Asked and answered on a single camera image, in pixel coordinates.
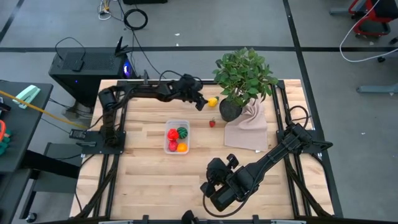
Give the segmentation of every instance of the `black plant pot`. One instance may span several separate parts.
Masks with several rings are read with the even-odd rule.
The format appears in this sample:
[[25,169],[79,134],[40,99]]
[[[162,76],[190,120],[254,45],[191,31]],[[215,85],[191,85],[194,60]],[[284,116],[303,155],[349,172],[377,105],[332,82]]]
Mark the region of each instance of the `black plant pot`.
[[232,102],[223,99],[220,103],[220,113],[224,121],[231,122],[241,115],[242,107],[236,106]]

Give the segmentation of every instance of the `towel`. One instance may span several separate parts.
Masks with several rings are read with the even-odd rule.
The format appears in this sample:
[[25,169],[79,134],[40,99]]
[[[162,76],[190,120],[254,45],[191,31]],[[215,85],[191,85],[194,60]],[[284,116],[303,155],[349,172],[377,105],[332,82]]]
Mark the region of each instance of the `towel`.
[[264,105],[251,99],[242,114],[225,126],[224,145],[266,151],[268,149],[267,121]]

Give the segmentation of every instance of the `clear plastic container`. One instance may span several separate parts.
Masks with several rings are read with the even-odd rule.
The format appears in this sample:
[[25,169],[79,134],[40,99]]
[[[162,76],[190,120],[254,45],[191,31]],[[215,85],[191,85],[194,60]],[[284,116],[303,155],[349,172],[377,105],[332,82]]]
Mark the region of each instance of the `clear plastic container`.
[[[188,149],[185,152],[172,152],[169,150],[169,140],[167,139],[167,133],[169,132],[170,129],[177,129],[177,128],[186,128],[188,131],[188,135],[185,139],[177,139],[178,143],[185,143],[188,146]],[[185,120],[168,120],[166,122],[166,130],[164,133],[164,151],[167,154],[173,154],[173,155],[184,155],[189,152],[189,135],[191,134],[190,129],[189,129],[189,122]]]

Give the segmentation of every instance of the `wooden tabletop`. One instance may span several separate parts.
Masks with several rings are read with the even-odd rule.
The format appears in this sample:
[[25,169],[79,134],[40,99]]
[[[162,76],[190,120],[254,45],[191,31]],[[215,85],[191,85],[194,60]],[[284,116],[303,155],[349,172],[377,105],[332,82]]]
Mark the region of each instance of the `wooden tabletop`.
[[[103,80],[100,90],[116,83],[117,80]],[[285,80],[285,85],[290,107],[301,105],[307,108],[300,80]],[[201,92],[205,98],[220,96],[221,88],[205,85]],[[277,144],[277,121],[272,97],[267,97],[263,103],[266,107],[269,149],[272,149]],[[102,108],[97,101],[93,121],[101,114]],[[292,112],[293,119],[304,116],[300,110]],[[212,118],[216,120],[214,128],[208,124]],[[170,119],[190,122],[190,151],[186,155],[168,155],[163,150],[165,123]],[[130,100],[124,127],[127,132],[126,148],[119,160],[111,219],[141,220],[143,215],[149,215],[152,220],[179,220],[189,209],[199,218],[215,219],[203,209],[203,194],[199,189],[206,181],[207,164],[214,157],[226,161],[226,156],[233,153],[239,165],[245,166],[265,154],[224,146],[225,124],[218,107],[206,105],[202,111],[197,111],[195,104],[178,100],[169,103],[144,98]],[[98,130],[100,126],[101,122],[93,130]],[[326,211],[333,213],[322,166],[307,154],[302,154],[300,158],[309,191]],[[83,207],[97,189],[102,160],[102,155],[96,155],[80,171],[76,191]],[[104,214],[108,191],[105,192],[100,214]],[[299,209],[304,214],[301,196],[298,196]],[[218,213],[208,198],[206,205],[213,213]],[[229,213],[238,206],[239,203],[234,202],[223,213]],[[74,199],[70,215],[78,212]],[[259,190],[229,219],[252,219],[253,215],[259,215],[260,219],[293,218],[283,161],[266,173]]]

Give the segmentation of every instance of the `gray floor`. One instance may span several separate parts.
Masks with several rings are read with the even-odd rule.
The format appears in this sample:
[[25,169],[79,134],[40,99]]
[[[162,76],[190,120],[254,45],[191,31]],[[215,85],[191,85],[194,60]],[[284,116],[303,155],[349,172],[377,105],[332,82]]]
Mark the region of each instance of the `gray floor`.
[[[116,19],[98,20],[100,0],[25,0],[6,36],[4,47],[54,47],[60,39],[72,36],[84,46],[113,47],[119,37],[127,44],[131,32]],[[338,47],[354,22],[349,16],[330,16],[329,7],[347,5],[338,0],[289,0],[302,47]],[[0,29],[14,10],[17,0],[0,1]],[[142,46],[227,46],[257,45],[292,47],[289,25],[280,0],[170,0],[167,4],[139,5],[148,13],[149,23],[136,32]],[[120,16],[117,2],[111,10]],[[378,41],[358,40],[350,35],[346,47],[382,47],[398,35],[398,23],[392,33]],[[76,47],[73,41],[62,47]],[[160,70],[171,69],[211,78],[214,61],[222,51],[148,52]],[[259,52],[266,57],[278,78],[301,78],[295,52]],[[349,58],[364,58],[376,53],[346,53]],[[54,53],[0,53],[0,79],[45,82],[54,85],[52,98],[67,105],[73,98],[49,76]],[[360,85],[398,83],[397,59],[384,63],[370,60],[349,63],[338,52],[304,52],[305,64],[317,102],[331,164],[345,217],[398,221],[398,120],[397,96],[359,95]],[[137,71],[155,72],[143,54],[134,53]],[[61,115],[62,108],[49,103],[46,110]],[[71,126],[51,122],[64,129]],[[40,122],[30,149],[42,152],[47,142],[70,142],[68,136]],[[38,222],[67,218],[72,195],[39,194],[33,211]],[[14,219],[13,223],[25,223]]]

